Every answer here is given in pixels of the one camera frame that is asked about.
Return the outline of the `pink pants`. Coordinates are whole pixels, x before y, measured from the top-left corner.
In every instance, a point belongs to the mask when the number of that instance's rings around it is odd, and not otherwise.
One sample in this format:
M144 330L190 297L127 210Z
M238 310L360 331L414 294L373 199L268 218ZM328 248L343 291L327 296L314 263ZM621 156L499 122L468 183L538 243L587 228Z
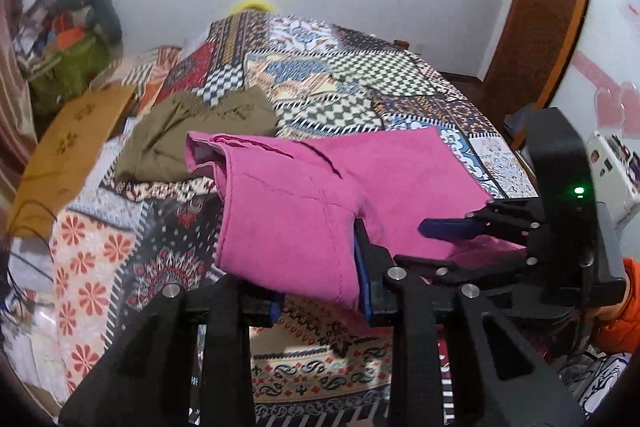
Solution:
M428 239L427 218L461 218L487 193L433 128L303 141L190 132L186 168L222 202L216 265L279 293L356 308L355 225L393 255L486 265L515 245Z

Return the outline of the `white device box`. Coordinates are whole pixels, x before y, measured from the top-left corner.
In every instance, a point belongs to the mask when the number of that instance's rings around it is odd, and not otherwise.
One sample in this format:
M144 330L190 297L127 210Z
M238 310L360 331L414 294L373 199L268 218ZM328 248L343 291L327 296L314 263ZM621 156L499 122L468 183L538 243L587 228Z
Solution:
M586 144L596 199L622 231L639 213L639 156L615 134L593 131Z

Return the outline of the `white printed cloth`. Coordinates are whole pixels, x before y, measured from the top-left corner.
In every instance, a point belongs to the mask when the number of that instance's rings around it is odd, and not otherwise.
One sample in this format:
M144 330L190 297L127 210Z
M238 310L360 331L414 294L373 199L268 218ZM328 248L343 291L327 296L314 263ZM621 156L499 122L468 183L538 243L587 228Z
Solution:
M577 400L586 417L591 416L625 372L632 355L586 351L560 370L565 387Z

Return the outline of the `orange garment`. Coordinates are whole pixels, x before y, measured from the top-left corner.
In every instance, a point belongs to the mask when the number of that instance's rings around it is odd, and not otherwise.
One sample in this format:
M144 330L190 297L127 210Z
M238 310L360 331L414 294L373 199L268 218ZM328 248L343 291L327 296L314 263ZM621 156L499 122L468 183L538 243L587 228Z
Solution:
M592 335L594 347L606 353L634 353L639 348L639 262L624 259L627 289L622 303L601 308Z

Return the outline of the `patchwork patterned bedspread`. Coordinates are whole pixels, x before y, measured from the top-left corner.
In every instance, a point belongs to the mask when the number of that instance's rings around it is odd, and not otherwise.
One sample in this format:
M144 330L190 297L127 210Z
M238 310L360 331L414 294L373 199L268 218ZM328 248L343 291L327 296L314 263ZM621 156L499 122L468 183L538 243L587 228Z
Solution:
M134 117L169 95L216 107L231 92L262 89L277 135L314 139L432 128L472 178L497 198L534 194L490 121L422 58L336 25L258 11L213 22L182 50L122 60L92 92L132 84ZM167 283L213 284L222 204L212 180L124 181L115 162L128 130L107 141L51 236L58 349L68 391ZM388 337L364 337L345 312L306 298L253 329L252 384L263 426L346 426L385 415Z

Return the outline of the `white sliding wardrobe door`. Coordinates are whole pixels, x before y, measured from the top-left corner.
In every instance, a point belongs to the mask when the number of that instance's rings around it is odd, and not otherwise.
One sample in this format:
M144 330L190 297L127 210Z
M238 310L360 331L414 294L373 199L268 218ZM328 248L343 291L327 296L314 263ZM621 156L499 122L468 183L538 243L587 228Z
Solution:
M615 134L639 150L639 0L589 0L551 105L582 135Z

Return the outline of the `olive green pants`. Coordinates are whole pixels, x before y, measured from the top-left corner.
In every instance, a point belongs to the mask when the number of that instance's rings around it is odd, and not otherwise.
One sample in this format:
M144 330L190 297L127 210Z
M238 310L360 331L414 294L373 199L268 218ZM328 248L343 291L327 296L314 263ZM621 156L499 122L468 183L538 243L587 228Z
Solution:
M134 127L114 167L122 182L182 182L191 178L184 152L190 132L273 136L279 117L258 87L228 92L207 105L191 92L169 95Z

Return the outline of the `striped brown curtain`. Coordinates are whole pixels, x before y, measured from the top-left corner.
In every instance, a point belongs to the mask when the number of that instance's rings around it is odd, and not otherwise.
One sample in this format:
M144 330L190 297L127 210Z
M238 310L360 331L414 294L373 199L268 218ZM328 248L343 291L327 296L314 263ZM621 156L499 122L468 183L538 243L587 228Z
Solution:
M12 2L1 0L1 214L14 201L21 175L38 144L28 83L18 67Z

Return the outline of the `yellow round object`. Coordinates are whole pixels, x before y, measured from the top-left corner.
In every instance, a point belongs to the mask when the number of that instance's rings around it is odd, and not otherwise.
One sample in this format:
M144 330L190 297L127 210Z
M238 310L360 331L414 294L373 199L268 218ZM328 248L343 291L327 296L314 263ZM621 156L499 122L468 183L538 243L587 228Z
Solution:
M240 0L232 6L230 14L235 15L249 10L255 10L264 13L277 12L276 7L267 0Z

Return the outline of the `green storage bag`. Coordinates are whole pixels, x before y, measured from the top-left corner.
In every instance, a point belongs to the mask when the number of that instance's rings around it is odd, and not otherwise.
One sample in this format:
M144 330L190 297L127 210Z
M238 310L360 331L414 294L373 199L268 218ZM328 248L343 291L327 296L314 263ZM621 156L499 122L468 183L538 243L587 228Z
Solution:
M110 50L96 35L85 36L53 54L27 79L34 113L58 113L65 103L83 95L110 62Z

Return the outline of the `wooden wardrobe frame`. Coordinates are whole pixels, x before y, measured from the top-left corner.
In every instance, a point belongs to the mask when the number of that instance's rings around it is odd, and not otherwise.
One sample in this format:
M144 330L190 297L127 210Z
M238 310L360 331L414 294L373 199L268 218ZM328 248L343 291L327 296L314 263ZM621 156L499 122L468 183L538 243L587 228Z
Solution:
M523 109L547 106L558 89L582 27L588 0L512 0L485 76L486 116L511 147L524 142L515 121Z

